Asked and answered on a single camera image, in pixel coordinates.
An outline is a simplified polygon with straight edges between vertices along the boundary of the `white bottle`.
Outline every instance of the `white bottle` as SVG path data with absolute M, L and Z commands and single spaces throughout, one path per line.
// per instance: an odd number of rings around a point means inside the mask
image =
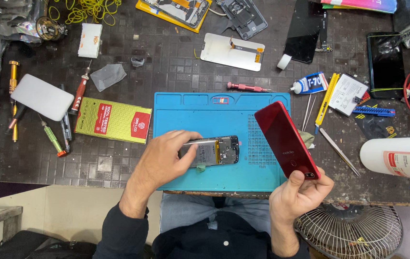
M 370 171 L 410 177 L 410 138 L 369 140 L 360 150 L 360 160 Z

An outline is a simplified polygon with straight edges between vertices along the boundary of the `red screwdriver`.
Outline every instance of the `red screwdriver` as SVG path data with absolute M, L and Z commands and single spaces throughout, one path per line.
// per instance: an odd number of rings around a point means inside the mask
M 259 86 L 248 86 L 248 85 L 244 85 L 244 84 L 239 84 L 239 83 L 231 83 L 231 82 L 229 82 L 228 83 L 228 89 L 231 89 L 231 88 L 238 88 L 238 89 L 240 89 L 240 90 L 249 90 L 249 91 L 254 91 L 254 92 L 258 92 L 258 93 L 260 93 L 260 92 L 275 92 L 275 91 L 272 91 L 271 89 L 265 89 L 265 88 L 262 88 L 262 87 L 259 87 Z
M 85 74 L 82 75 L 82 80 L 80 81 L 79 88 L 77 88 L 77 93 L 75 94 L 74 104 L 72 105 L 72 108 L 69 111 L 70 114 L 73 114 L 73 115 L 79 114 L 79 107 L 80 107 L 80 103 L 82 102 L 83 93 L 85 92 L 87 81 L 90 79 L 88 78 L 88 73 L 90 72 L 90 65 L 92 61 L 93 60 L 90 61 L 90 64 L 85 69 Z

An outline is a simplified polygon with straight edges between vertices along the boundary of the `red smartphone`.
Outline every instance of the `red smartphone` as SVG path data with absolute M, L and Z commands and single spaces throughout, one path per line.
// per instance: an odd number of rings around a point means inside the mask
M 320 172 L 281 101 L 257 111 L 255 119 L 287 178 L 294 170 L 300 170 L 306 180 L 320 179 Z

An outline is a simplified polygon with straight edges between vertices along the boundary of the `blue jeans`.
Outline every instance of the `blue jeans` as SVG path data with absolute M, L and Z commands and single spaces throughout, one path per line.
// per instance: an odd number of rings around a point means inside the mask
M 216 230 L 216 212 L 233 212 L 246 220 L 259 232 L 271 234 L 269 201 L 260 199 L 226 198 L 223 208 L 215 208 L 210 196 L 163 194 L 160 203 L 160 232 L 189 226 L 208 218 L 208 227 Z

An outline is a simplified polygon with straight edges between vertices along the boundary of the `fan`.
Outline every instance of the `fan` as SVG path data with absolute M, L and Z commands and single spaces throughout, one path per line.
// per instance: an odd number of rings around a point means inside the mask
M 302 237 L 334 259 L 390 258 L 403 229 L 394 207 L 321 203 L 296 221 Z

